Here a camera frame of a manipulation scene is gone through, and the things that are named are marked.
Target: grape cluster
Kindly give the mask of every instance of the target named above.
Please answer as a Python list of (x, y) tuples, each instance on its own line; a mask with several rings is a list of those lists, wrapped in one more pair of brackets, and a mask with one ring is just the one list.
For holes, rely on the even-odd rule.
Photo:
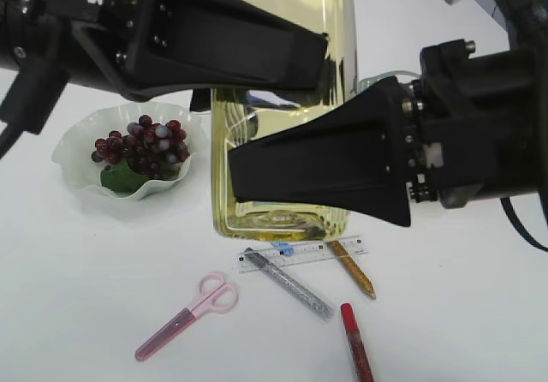
[(115, 165), (125, 159), (134, 172), (163, 180), (166, 170), (173, 170), (190, 156), (186, 138), (187, 133), (176, 119), (162, 125), (143, 115), (128, 125), (127, 135), (110, 131), (107, 139), (96, 140), (92, 161)]

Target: gold glitter pen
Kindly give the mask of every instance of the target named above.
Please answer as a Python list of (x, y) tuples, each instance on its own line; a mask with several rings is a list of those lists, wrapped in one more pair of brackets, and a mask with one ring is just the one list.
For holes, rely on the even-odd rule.
[(339, 241), (327, 242), (327, 246), (331, 252), (341, 261), (344, 269), (350, 274), (352, 279), (358, 284), (361, 290), (369, 296), (371, 299), (377, 299), (373, 284), (367, 277), (367, 275), (360, 269), (360, 267), (350, 257), (344, 246)]

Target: silver glitter pen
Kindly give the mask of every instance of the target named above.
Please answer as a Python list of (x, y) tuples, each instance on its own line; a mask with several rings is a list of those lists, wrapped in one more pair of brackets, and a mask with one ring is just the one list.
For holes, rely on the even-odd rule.
[(329, 320), (333, 316), (334, 309), (321, 299), (319, 299), (310, 290), (295, 281), (290, 275), (273, 265), (263, 255), (248, 248), (244, 253), (255, 266), (257, 266), (266, 276), (287, 290), (291, 295), (301, 301), (305, 306), (312, 310), (323, 320)]

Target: pink scissors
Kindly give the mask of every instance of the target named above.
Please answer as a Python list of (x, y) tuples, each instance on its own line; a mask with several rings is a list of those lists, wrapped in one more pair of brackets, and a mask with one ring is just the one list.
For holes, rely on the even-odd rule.
[[(204, 285), (215, 281), (213, 290), (205, 291)], [(224, 294), (231, 293), (234, 299), (226, 305), (218, 305), (217, 300)], [(227, 284), (223, 274), (213, 272), (205, 275), (198, 283), (198, 295), (175, 318), (165, 324), (151, 338), (135, 351), (137, 361), (145, 361), (159, 351), (171, 339), (179, 335), (201, 316), (208, 312), (227, 313), (238, 302), (238, 292), (233, 284)]]

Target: scissors blade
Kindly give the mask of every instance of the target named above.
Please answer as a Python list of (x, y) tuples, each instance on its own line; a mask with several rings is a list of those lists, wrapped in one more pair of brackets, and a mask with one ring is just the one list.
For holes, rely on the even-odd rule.
[(195, 321), (196, 318), (192, 312), (185, 307), (175, 318), (165, 324), (162, 329), (152, 335), (135, 351), (135, 359), (145, 361)]

